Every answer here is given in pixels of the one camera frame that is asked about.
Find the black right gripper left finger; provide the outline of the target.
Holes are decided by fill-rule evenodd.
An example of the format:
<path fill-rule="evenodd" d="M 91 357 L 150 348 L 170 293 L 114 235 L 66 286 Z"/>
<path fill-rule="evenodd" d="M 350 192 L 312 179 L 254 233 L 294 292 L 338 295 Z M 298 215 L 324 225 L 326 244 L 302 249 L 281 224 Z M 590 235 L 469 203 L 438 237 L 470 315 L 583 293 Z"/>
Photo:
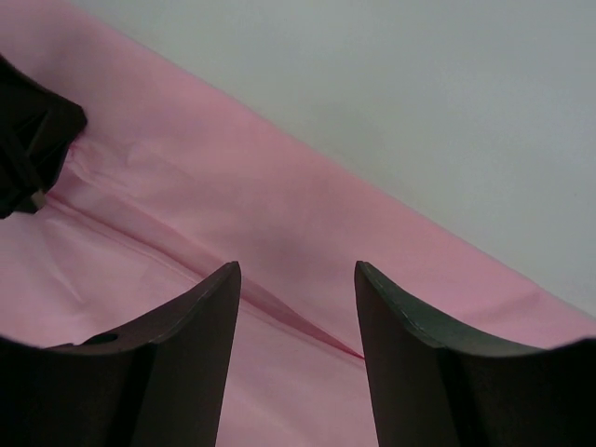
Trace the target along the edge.
<path fill-rule="evenodd" d="M 241 271 L 81 345 L 1 342 L 5 446 L 212 446 L 237 324 Z"/>

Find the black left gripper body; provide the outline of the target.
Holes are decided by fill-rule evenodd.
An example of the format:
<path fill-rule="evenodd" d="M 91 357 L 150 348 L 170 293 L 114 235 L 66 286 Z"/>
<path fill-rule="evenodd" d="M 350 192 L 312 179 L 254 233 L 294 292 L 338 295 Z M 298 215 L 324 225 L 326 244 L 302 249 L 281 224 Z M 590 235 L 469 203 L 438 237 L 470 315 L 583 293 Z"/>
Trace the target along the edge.
<path fill-rule="evenodd" d="M 1 59 L 1 218 L 35 214 L 88 119 L 83 108 Z"/>

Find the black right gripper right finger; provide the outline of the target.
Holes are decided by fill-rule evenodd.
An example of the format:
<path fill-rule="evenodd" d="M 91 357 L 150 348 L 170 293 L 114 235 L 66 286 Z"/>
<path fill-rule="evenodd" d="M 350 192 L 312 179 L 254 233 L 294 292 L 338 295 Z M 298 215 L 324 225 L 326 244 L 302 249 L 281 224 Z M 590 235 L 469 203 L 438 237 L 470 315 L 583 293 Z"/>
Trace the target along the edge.
<path fill-rule="evenodd" d="M 523 345 L 459 321 L 367 262 L 355 293 L 382 446 L 591 446 L 595 341 Z"/>

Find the pink t-shirt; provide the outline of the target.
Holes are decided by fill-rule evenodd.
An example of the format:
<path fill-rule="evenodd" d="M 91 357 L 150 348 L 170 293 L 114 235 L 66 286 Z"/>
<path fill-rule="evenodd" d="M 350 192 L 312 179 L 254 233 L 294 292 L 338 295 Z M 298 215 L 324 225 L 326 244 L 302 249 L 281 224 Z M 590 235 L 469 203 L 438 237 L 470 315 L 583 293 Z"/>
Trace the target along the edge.
<path fill-rule="evenodd" d="M 221 446 L 374 446 L 359 261 L 525 345 L 593 337 L 531 280 L 63 1 L 5 1 L 1 53 L 80 104 L 46 206 L 1 222 L 1 333 L 83 346 L 229 261 L 243 274 Z"/>

